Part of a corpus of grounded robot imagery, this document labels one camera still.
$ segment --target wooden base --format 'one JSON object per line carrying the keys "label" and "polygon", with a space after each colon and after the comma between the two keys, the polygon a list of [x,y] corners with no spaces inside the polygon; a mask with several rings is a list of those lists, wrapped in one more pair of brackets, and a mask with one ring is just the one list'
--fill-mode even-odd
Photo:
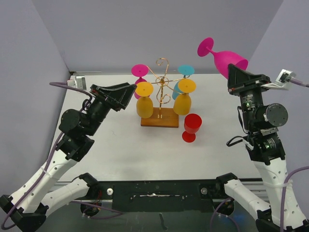
{"label": "wooden base", "polygon": [[161,108],[161,117],[159,108],[154,107],[153,115],[149,118],[142,118],[140,125],[142,127],[179,127],[179,116],[172,108]]}

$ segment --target bolt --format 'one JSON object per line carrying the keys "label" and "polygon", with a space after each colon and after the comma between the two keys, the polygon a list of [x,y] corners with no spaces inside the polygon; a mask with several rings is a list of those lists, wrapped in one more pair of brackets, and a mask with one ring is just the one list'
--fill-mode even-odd
{"label": "bolt", "polygon": [[106,191],[107,195],[111,196],[114,193],[114,190],[112,188],[107,189]]}
{"label": "bolt", "polygon": [[203,195],[206,195],[206,194],[207,194],[207,188],[202,188],[202,189],[201,189],[201,193],[202,193]]}

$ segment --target purple cable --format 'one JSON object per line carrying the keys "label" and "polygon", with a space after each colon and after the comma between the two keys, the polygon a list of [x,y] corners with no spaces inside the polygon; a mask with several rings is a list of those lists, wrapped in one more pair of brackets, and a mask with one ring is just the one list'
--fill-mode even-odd
{"label": "purple cable", "polygon": [[[288,183],[288,181],[290,180],[292,175],[294,175],[295,173],[303,171],[303,170],[307,170],[307,169],[309,169],[309,166],[298,168],[298,169],[292,171],[290,174],[287,175],[287,177],[284,180],[284,183],[285,184]],[[282,189],[282,196],[281,196],[281,209],[280,209],[280,232],[283,232],[283,227],[284,227],[283,221],[284,221],[285,194],[286,194],[286,187],[283,187],[283,189]]]}
{"label": "purple cable", "polygon": [[[86,94],[87,96],[89,96],[89,100],[87,101],[86,103],[86,107],[90,105],[91,103],[91,100],[92,100],[92,95],[86,91],[83,91],[83,90],[80,90],[80,89],[76,89],[76,88],[73,88],[73,87],[70,87],[70,86],[66,86],[67,83],[64,83],[64,82],[51,82],[49,83],[51,86],[56,86],[56,87],[60,87],[60,88],[66,88],[66,89],[70,89],[70,90],[74,90],[74,91],[77,91],[77,92],[80,92],[80,93],[83,93],[83,94]],[[50,153],[49,153],[49,156],[48,156],[48,159],[46,161],[46,165],[44,167],[44,170],[45,172],[48,170],[48,167],[53,159],[53,156],[54,156],[54,153],[55,153],[55,150],[56,150],[56,146],[59,142],[59,140],[61,139],[63,133],[61,132],[60,135],[57,137]],[[34,182],[34,184],[29,188],[29,190],[16,202],[16,204],[11,208],[11,210],[7,213],[6,217],[4,218],[4,221],[3,223],[1,224],[1,229],[6,231],[6,230],[9,230],[11,228],[13,228],[14,226],[16,226],[15,224],[9,226],[9,227],[5,227],[5,223],[6,221],[9,219],[9,217],[11,216],[12,212],[22,203],[22,201],[33,191],[33,189],[38,185],[38,183],[42,180],[42,178],[44,177],[45,175],[45,172],[42,172],[41,175],[39,176],[39,178]]]}
{"label": "purple cable", "polygon": [[[213,223],[214,216],[218,213],[218,210],[220,209],[220,207],[221,207],[225,202],[227,202],[227,201],[229,201],[229,200],[233,200],[233,198],[229,197],[229,198],[225,199],[225,200],[222,201],[222,202],[218,205],[218,207],[214,210],[214,212],[213,212],[213,214],[212,214],[212,216],[211,216],[211,221],[210,221],[210,232],[212,231],[212,223]],[[235,224],[235,226],[236,226],[236,228],[237,228],[237,231],[240,232],[240,229],[239,229],[238,224],[236,223],[236,221],[235,221],[232,217],[227,216],[227,215],[225,215],[225,214],[221,214],[221,215],[224,215],[225,217],[228,217],[228,218]]]}
{"label": "purple cable", "polygon": [[302,81],[299,81],[299,80],[297,80],[297,79],[295,79],[295,78],[292,78],[292,79],[290,80],[290,82],[293,83],[293,84],[299,85],[299,86],[309,87],[309,84],[306,84],[306,83],[304,83],[304,82],[302,82]]}
{"label": "purple cable", "polygon": [[95,204],[90,204],[90,203],[86,203],[86,202],[72,201],[71,203],[84,204],[84,205],[90,206],[90,208],[95,207],[95,208],[99,208],[99,209],[103,209],[103,210],[107,210],[107,211],[110,211],[110,212],[117,213],[117,215],[106,216],[106,217],[90,217],[91,219],[99,219],[99,220],[101,220],[101,219],[110,219],[110,218],[121,216],[123,214],[122,212],[120,212],[118,210],[109,209],[109,208],[105,208],[103,206],[99,206],[99,205],[95,205]]}

